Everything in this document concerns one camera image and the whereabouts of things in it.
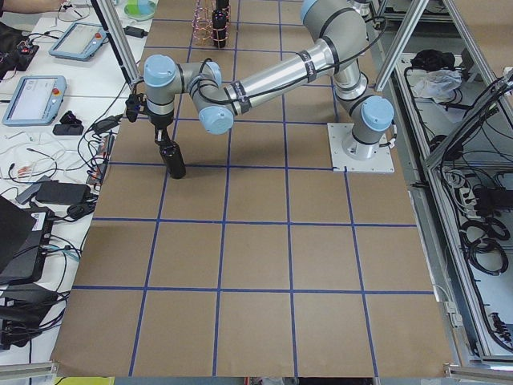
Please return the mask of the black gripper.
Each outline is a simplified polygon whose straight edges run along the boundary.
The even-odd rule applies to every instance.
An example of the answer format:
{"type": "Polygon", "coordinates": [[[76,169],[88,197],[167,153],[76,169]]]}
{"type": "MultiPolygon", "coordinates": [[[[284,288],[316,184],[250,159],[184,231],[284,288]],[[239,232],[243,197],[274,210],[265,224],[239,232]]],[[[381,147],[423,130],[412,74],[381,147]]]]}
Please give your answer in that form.
{"type": "Polygon", "coordinates": [[[168,127],[174,121],[174,113],[168,113],[165,115],[159,115],[156,113],[149,114],[149,120],[153,124],[156,132],[168,133],[168,127]]]}

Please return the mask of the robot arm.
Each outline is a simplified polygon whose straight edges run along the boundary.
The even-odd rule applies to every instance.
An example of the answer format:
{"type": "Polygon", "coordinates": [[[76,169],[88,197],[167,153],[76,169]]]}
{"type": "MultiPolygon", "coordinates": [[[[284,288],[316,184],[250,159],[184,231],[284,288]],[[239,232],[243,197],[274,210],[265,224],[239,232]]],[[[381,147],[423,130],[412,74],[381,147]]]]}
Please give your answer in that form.
{"type": "Polygon", "coordinates": [[[229,85],[211,61],[178,64],[165,55],[152,55],[143,65],[147,108],[158,131],[174,112],[174,98],[190,95],[204,129],[215,135],[232,128],[236,116],[303,84],[328,75],[339,103],[354,121],[358,143],[376,144],[394,118],[387,99],[368,89],[357,59],[365,50],[366,23],[348,1],[305,1],[301,21],[314,44],[290,58],[229,85]]]}

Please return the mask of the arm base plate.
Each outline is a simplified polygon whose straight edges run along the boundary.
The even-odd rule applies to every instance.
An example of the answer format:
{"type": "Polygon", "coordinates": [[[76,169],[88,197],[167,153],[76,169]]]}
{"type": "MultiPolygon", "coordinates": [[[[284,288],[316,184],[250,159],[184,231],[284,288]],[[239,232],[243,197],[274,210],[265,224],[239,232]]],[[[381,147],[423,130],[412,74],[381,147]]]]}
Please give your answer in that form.
{"type": "Polygon", "coordinates": [[[388,139],[383,133],[376,144],[361,144],[353,137],[353,124],[327,124],[332,170],[334,172],[395,172],[388,139]]]}

